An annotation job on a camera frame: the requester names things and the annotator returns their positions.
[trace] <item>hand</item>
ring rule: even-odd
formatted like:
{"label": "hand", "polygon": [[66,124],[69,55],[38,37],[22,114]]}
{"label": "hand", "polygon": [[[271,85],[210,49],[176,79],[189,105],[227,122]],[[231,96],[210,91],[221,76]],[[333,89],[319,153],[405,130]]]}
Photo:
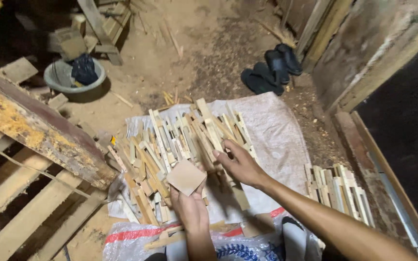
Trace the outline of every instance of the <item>hand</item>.
{"label": "hand", "polygon": [[259,189],[265,179],[270,178],[249,152],[232,140],[224,140],[222,147],[224,150],[229,149],[235,160],[231,160],[227,154],[217,150],[212,151],[214,157],[240,182]]}
{"label": "hand", "polygon": [[209,233],[209,213],[202,199],[204,180],[190,196],[179,192],[171,185],[172,207],[183,224],[187,234]]}

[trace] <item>person's right hand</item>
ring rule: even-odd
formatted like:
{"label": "person's right hand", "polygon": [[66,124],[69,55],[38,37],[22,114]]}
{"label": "person's right hand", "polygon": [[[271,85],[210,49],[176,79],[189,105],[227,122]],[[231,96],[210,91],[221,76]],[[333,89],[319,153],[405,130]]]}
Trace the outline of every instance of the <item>person's right hand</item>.
{"label": "person's right hand", "polygon": [[270,178],[249,152],[234,141],[226,139],[222,142],[222,147],[224,150],[229,149],[234,159],[231,160],[227,154],[217,150],[212,151],[214,157],[240,182],[259,189],[265,179]]}

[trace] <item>person's left hand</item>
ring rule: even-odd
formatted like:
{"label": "person's left hand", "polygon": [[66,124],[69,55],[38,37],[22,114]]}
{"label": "person's left hand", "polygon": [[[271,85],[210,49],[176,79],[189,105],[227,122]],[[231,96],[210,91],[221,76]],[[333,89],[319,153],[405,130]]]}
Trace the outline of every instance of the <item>person's left hand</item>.
{"label": "person's left hand", "polygon": [[206,179],[190,196],[186,196],[171,185],[172,207],[189,234],[209,232],[209,213],[201,196],[205,185]]}

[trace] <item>pile of wooden sticks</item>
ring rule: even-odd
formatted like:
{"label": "pile of wooden sticks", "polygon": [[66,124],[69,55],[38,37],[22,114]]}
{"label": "pile of wooden sticks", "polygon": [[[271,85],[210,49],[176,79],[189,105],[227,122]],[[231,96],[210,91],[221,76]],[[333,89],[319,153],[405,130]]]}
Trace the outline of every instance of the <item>pile of wooden sticks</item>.
{"label": "pile of wooden sticks", "polygon": [[366,192],[350,170],[341,164],[328,169],[305,164],[304,169],[309,198],[375,228]]}
{"label": "pile of wooden sticks", "polygon": [[[241,113],[231,110],[228,105],[226,107],[228,114],[219,117],[212,115],[204,99],[191,104],[190,113],[177,113],[171,118],[161,117],[158,110],[149,110],[152,128],[144,130],[141,121],[136,136],[118,140],[115,150],[108,147],[125,172],[132,204],[136,204],[141,212],[142,217],[137,219],[131,209],[125,211],[127,215],[134,215],[129,217],[130,220],[153,225],[170,220],[171,202],[166,176],[183,159],[203,165],[208,178],[214,179],[222,192],[233,193],[241,209],[249,209],[239,181],[233,180],[212,154],[214,149],[223,151],[222,140],[231,139],[257,161]],[[205,190],[202,194],[208,205]]]}

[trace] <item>floor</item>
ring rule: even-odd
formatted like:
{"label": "floor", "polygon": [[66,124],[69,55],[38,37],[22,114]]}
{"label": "floor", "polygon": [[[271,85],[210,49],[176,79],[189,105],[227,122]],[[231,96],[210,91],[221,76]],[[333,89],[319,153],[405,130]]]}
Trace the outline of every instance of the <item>floor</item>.
{"label": "floor", "polygon": [[[179,97],[205,98],[207,102],[253,95],[241,82],[240,73],[263,61],[264,52],[279,41],[251,18],[269,25],[279,23],[280,18],[272,15],[273,6],[263,6],[263,0],[135,2],[134,8],[142,10],[141,19],[131,19],[121,50],[124,65],[102,61],[110,89],[129,100],[133,108],[108,92],[90,103],[67,104],[69,114],[88,122],[97,132],[123,135],[125,118],[166,105],[163,91],[174,94],[177,88]],[[161,33],[157,21],[162,17],[183,46],[181,59],[171,40]],[[294,111],[312,163],[321,167],[345,163],[332,139],[330,121],[316,99],[311,77],[294,77],[281,98]],[[108,217],[107,206],[103,206],[68,243],[71,259],[101,260],[105,237],[112,224],[120,221],[125,220]],[[54,260],[66,258],[61,251]]]}

